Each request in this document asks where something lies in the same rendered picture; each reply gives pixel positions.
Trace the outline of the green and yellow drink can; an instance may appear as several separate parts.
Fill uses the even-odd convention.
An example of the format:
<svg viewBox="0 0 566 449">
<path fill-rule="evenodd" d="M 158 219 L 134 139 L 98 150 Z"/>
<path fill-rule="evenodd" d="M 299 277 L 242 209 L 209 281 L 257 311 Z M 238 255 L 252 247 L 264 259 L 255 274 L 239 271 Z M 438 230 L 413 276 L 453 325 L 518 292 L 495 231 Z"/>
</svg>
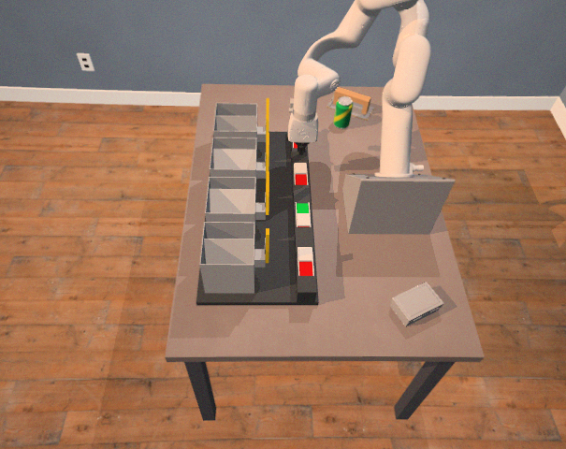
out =
<svg viewBox="0 0 566 449">
<path fill-rule="evenodd" d="M 342 96 L 337 101 L 334 125 L 338 128 L 346 128 L 349 126 L 351 114 L 353 109 L 352 99 L 348 96 Z"/>
</svg>

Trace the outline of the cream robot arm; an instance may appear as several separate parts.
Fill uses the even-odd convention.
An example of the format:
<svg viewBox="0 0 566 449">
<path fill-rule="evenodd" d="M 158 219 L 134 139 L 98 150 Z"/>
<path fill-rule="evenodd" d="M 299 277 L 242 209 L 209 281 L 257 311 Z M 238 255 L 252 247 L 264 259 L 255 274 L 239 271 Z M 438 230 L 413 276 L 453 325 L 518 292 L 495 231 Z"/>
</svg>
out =
<svg viewBox="0 0 566 449">
<path fill-rule="evenodd" d="M 386 84 L 382 95 L 381 162 L 375 176 L 409 178 L 414 177 L 413 172 L 424 170 L 424 166 L 410 163 L 412 103 L 423 91 L 431 58 L 427 40 L 429 12 L 424 0 L 355 0 L 339 28 L 316 41 L 301 61 L 289 112 L 303 122 L 315 117 L 317 99 L 333 93 L 341 83 L 337 72 L 317 61 L 328 51 L 358 47 L 378 10 L 388 7 L 399 13 L 401 24 L 393 55 L 394 78 Z"/>
</svg>

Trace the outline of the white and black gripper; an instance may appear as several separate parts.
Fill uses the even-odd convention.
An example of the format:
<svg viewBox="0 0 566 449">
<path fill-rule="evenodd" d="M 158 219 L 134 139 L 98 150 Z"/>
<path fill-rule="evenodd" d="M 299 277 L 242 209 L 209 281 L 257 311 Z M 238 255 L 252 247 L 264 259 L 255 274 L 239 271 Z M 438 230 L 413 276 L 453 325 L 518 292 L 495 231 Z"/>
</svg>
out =
<svg viewBox="0 0 566 449">
<path fill-rule="evenodd" d="M 294 142 L 298 145 L 299 155 L 303 155 L 309 143 L 315 142 L 318 138 L 318 116 L 307 122 L 296 119 L 291 113 L 288 124 L 287 141 Z"/>
</svg>

